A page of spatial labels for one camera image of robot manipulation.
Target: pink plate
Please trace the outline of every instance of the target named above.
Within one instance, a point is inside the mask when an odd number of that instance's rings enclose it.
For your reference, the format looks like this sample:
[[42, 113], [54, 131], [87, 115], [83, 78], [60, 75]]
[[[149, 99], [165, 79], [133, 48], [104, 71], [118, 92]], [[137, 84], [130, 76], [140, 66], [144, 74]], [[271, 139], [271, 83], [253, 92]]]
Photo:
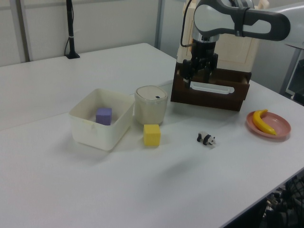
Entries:
[[261, 118], [266, 124], [268, 124], [269, 126], [271, 126], [275, 129], [277, 135], [267, 134], [267, 133], [260, 131], [252, 122], [253, 113], [254, 112], [251, 112], [247, 115], [246, 121], [247, 121], [249, 128], [252, 129], [254, 132], [256, 132], [262, 136], [269, 137], [269, 138], [283, 138], [283, 137], [286, 137], [290, 133], [291, 126], [287, 122], [287, 120], [280, 117], [279, 115], [276, 115], [274, 113], [269, 113], [269, 112], [266, 112], [265, 114], [263, 114], [263, 116], [261, 116]]

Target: yellow banana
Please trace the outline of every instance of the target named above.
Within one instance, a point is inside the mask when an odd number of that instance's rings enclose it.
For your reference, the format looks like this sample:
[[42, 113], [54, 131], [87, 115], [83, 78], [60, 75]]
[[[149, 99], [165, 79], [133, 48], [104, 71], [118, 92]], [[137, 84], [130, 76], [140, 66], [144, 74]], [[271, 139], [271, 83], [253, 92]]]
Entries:
[[252, 116], [252, 121], [254, 125], [262, 132], [276, 135], [276, 131], [261, 119], [261, 115], [267, 111], [267, 109], [255, 111]]

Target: white table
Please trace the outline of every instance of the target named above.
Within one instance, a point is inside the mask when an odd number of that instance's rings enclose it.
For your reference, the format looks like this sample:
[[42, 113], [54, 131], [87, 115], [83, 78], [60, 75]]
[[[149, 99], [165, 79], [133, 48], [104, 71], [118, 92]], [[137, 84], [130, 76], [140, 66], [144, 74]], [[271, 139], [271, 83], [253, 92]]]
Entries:
[[[9, 127], [0, 131], [0, 227], [218, 228], [303, 169], [304, 108], [254, 82], [239, 113], [168, 102], [157, 148], [144, 147], [135, 121], [112, 152], [73, 140], [66, 111], [94, 88], [131, 94], [167, 84], [170, 93], [174, 67], [173, 58], [140, 44], [0, 68], [10, 86], [0, 86], [2, 103], [3, 95], [28, 89], [35, 96], [21, 100], [38, 104], [26, 110], [28, 123], [14, 127], [5, 124], [13, 115], [3, 118], [1, 109], [1, 126]], [[25, 78], [13, 85], [11, 77], [21, 78], [15, 72]], [[56, 95], [51, 82], [59, 78], [65, 86]], [[40, 106], [48, 97], [51, 107]], [[4, 104], [8, 113], [26, 107]], [[246, 128], [246, 115], [264, 108], [289, 121], [288, 140]], [[216, 137], [215, 148], [196, 141], [202, 130]]]

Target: panda figurine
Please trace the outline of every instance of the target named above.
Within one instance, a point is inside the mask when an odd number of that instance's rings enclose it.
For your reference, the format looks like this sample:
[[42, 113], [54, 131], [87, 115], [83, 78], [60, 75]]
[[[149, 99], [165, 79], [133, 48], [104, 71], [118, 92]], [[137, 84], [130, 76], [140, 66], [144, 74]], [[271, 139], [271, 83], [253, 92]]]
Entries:
[[203, 144], [204, 145], [215, 145], [216, 142], [215, 142], [215, 137], [212, 137], [211, 135], [209, 135], [208, 133], [206, 132], [199, 132], [199, 136], [198, 136], [198, 139], [197, 139], [198, 142], [201, 142], [203, 141]]

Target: white cylindrical container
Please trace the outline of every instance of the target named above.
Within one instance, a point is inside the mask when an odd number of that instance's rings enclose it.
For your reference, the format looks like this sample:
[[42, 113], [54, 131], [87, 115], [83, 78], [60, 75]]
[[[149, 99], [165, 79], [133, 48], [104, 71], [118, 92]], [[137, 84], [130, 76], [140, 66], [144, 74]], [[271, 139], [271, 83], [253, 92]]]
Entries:
[[165, 116], [168, 95], [163, 89], [148, 85], [135, 93], [134, 115], [141, 124], [160, 124]]

